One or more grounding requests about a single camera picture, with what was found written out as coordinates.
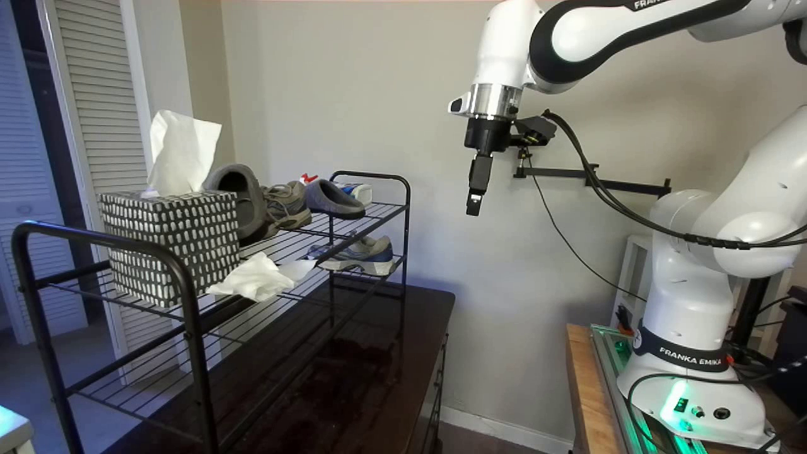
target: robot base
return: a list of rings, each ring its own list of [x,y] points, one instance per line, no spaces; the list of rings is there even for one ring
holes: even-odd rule
[[[630,393],[630,406],[683,440],[745,450],[759,450],[775,440],[756,391],[745,383],[705,383],[687,376],[737,382],[732,368],[723,374],[701,374],[664,363],[655,356],[634,356],[618,376],[618,390],[626,398]]]

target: tissue box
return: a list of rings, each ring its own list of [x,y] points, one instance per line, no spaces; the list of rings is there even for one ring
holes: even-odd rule
[[[237,194],[203,192],[188,198],[101,194],[104,231],[170,247],[181,257],[203,295],[237,267]],[[152,256],[109,251],[116,291],[141,305],[179,305],[179,287]]]

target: floor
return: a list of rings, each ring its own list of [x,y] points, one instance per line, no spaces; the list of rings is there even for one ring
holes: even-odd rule
[[[96,324],[82,333],[59,339],[59,356],[72,363],[68,378],[84,376],[112,358],[109,333]],[[0,406],[22,414],[35,426],[32,444],[46,454],[63,454],[67,443],[51,405],[48,382],[32,347],[19,347],[10,332],[0,332]],[[104,453],[112,443],[125,437],[136,422],[109,412],[85,398],[73,398],[73,412],[85,444],[85,453]],[[464,431],[460,426],[441,426],[444,454],[538,454],[533,450],[507,444],[485,434]]]

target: baseboard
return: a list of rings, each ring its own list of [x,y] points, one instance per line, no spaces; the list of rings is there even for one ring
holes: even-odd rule
[[[519,444],[536,453],[547,453],[547,454],[567,454],[572,450],[572,443],[567,440],[558,440],[527,426],[517,426],[517,425],[505,425],[505,422],[491,422],[491,419],[481,419],[475,414],[464,414],[456,410],[441,410],[441,422],[467,429],[467,431],[478,431],[478,434],[486,434],[495,440],[505,440],[509,444]]]

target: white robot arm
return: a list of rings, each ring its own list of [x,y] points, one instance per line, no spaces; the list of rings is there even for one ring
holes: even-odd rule
[[[805,24],[807,0],[566,0],[544,14],[536,0],[499,2],[485,26],[475,86],[449,107],[469,118],[464,144],[478,150],[467,213],[480,216],[491,151],[509,146],[522,89],[566,92],[614,53],[677,31],[720,40],[785,26],[790,55],[807,63]],[[722,194],[677,192],[654,208],[654,223],[668,231],[750,245],[726,251],[654,232],[640,340],[618,390],[678,437],[771,448],[759,397],[726,363],[729,276],[769,277],[794,263],[803,236],[792,232],[807,216],[805,174],[807,107],[750,155]]]

